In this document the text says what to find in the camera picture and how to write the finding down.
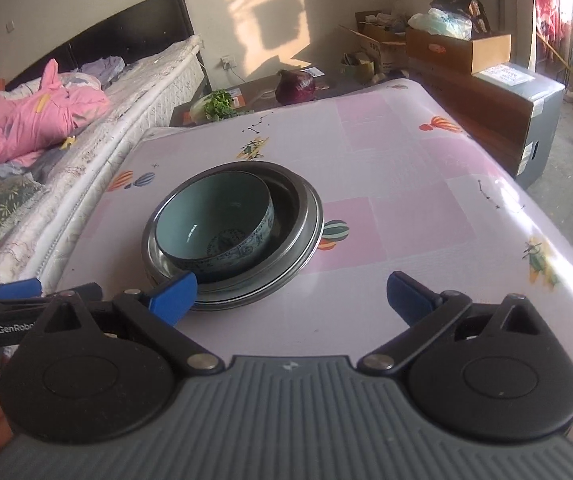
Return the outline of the teal ceramic bowl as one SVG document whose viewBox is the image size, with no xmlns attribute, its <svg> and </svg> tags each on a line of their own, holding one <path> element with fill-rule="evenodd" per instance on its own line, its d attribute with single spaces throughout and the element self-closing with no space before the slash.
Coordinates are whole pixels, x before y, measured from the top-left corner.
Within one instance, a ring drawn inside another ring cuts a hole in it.
<svg viewBox="0 0 573 480">
<path fill-rule="evenodd" d="M 202 282 L 231 278 L 259 261 L 274 223 L 268 184 L 224 170 L 175 192 L 154 221 L 160 251 Z"/>
</svg>

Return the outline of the large steel bowl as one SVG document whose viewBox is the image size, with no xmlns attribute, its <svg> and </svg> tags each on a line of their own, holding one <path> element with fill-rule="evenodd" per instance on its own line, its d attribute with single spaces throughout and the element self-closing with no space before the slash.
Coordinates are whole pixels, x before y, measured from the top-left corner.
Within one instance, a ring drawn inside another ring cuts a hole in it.
<svg viewBox="0 0 573 480">
<path fill-rule="evenodd" d="M 202 171 L 184 181 L 156 206 L 142 234 L 141 252 L 146 275 L 161 285 L 181 273 L 178 264 L 166 256 L 155 240 L 154 229 L 160 223 L 163 208 L 191 184 L 226 171 L 245 171 L 259 177 L 268 186 L 274 207 L 274 221 L 268 244 L 251 269 L 231 278 L 198 282 L 196 311 L 221 311 L 252 304 L 276 292 L 295 278 L 312 258 L 321 240 L 322 200 L 315 188 L 295 172 L 274 162 L 229 162 Z"/>
</svg>

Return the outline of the pink clothing on bed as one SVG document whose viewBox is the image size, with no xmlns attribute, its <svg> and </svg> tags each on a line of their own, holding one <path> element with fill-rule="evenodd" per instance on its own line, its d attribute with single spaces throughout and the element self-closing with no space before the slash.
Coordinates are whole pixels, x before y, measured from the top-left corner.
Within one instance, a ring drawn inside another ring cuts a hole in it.
<svg viewBox="0 0 573 480">
<path fill-rule="evenodd" d="M 110 107 L 96 77 L 61 74 L 53 58 L 34 87 L 24 96 L 0 92 L 0 181 L 22 172 Z"/>
</svg>

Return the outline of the green leafy cabbage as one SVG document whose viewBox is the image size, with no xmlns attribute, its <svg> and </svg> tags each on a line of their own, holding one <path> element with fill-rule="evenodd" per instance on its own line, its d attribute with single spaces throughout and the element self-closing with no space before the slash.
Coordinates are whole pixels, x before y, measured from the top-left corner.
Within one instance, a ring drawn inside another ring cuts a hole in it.
<svg viewBox="0 0 573 480">
<path fill-rule="evenodd" d="M 201 96 L 189 110 L 189 116 L 196 125 L 221 122 L 246 114 L 250 114 L 250 111 L 227 90 L 217 90 Z"/>
</svg>

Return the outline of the white quilted mattress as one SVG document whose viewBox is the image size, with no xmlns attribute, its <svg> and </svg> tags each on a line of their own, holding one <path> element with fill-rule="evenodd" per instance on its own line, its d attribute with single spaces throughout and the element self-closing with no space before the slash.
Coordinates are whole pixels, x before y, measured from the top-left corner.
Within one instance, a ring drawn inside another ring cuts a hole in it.
<svg viewBox="0 0 573 480">
<path fill-rule="evenodd" d="M 193 35 L 126 68 L 100 118 L 0 181 L 0 283 L 39 278 L 52 289 L 102 193 L 143 134 L 166 126 L 205 80 Z"/>
</svg>

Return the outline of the dark low side table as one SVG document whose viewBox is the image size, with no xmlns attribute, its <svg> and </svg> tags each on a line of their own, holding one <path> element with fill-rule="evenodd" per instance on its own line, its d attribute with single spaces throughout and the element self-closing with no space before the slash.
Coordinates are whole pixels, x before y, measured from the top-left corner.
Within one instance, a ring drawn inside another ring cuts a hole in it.
<svg viewBox="0 0 573 480">
<path fill-rule="evenodd" d="M 355 77 L 350 76 L 347 70 L 342 68 L 332 67 L 330 70 L 323 70 L 322 75 L 318 75 L 313 80 L 317 87 L 315 97 L 318 100 L 344 96 L 344 94 L 364 89 L 363 84 L 360 84 Z M 280 106 L 274 96 L 274 90 L 277 89 L 279 81 L 279 75 L 271 75 L 244 82 L 244 84 L 236 84 L 228 88 L 228 91 L 233 94 L 234 103 L 240 112 L 271 110 L 271 108 Z M 176 106 L 172 111 L 169 126 L 193 127 L 198 125 L 200 122 L 192 118 L 190 111 L 192 107 L 198 107 L 198 102 L 207 94 L 206 84 L 203 84 L 190 102 Z"/>
</svg>

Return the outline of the purple red cabbage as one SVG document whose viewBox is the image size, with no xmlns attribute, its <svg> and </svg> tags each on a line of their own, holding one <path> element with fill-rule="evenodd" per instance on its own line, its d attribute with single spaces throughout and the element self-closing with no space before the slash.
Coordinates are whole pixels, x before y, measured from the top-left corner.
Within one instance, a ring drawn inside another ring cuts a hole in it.
<svg viewBox="0 0 573 480">
<path fill-rule="evenodd" d="M 309 102 L 315 99 L 315 78 L 303 70 L 280 70 L 276 99 L 281 105 Z"/>
</svg>

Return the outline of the brown cardboard box with bags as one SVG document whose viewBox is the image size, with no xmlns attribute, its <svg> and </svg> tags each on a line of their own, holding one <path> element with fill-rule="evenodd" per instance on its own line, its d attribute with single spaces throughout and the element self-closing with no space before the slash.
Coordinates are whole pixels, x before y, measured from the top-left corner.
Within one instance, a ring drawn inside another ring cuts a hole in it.
<svg viewBox="0 0 573 480">
<path fill-rule="evenodd" d="M 487 68 L 507 63 L 512 53 L 512 36 L 507 34 L 462 40 L 408 28 L 405 44 L 411 60 L 464 75 L 477 74 Z"/>
</svg>

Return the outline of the black bed headboard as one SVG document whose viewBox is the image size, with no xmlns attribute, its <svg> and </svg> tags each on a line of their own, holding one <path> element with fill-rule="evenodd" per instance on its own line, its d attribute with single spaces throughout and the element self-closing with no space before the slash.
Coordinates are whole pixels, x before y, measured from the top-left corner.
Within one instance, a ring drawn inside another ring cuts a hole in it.
<svg viewBox="0 0 573 480">
<path fill-rule="evenodd" d="M 4 88 L 13 90 L 40 77 L 52 58 L 66 72 L 109 56 L 120 56 L 130 65 L 194 34 L 186 0 L 144 0 L 66 40 Z"/>
</svg>

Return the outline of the open cardboard box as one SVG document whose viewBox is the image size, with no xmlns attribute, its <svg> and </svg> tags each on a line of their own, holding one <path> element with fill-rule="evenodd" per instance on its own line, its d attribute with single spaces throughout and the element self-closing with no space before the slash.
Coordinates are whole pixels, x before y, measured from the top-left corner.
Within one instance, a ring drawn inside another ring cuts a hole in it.
<svg viewBox="0 0 573 480">
<path fill-rule="evenodd" d="M 339 26 L 359 42 L 379 74 L 408 70 L 407 21 L 388 10 L 358 11 L 355 26 Z"/>
</svg>

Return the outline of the white plastic bag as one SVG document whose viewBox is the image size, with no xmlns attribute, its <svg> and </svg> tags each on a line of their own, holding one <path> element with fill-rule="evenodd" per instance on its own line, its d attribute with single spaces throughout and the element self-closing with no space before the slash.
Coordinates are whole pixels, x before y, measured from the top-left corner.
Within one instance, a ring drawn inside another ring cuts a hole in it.
<svg viewBox="0 0 573 480">
<path fill-rule="evenodd" d="M 469 18 L 431 8 L 426 13 L 416 13 L 409 18 L 408 26 L 430 35 L 471 40 L 473 24 Z"/>
</svg>

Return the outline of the black bag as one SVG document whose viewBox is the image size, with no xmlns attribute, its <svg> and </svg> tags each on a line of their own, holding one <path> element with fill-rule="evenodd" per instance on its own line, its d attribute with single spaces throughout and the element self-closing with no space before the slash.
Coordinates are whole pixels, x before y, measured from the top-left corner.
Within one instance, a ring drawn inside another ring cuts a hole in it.
<svg viewBox="0 0 573 480">
<path fill-rule="evenodd" d="M 431 0 L 431 7 L 469 20 L 475 38 L 492 33 L 486 10 L 479 0 Z"/>
</svg>

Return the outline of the white wall socket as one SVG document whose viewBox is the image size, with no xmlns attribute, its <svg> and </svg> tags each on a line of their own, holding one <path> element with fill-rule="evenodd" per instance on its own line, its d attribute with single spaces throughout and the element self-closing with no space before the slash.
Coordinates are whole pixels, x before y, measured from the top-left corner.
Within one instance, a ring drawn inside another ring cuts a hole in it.
<svg viewBox="0 0 573 480">
<path fill-rule="evenodd" d="M 238 63 L 233 55 L 224 55 L 220 58 L 220 64 L 224 70 L 234 70 Z"/>
</svg>

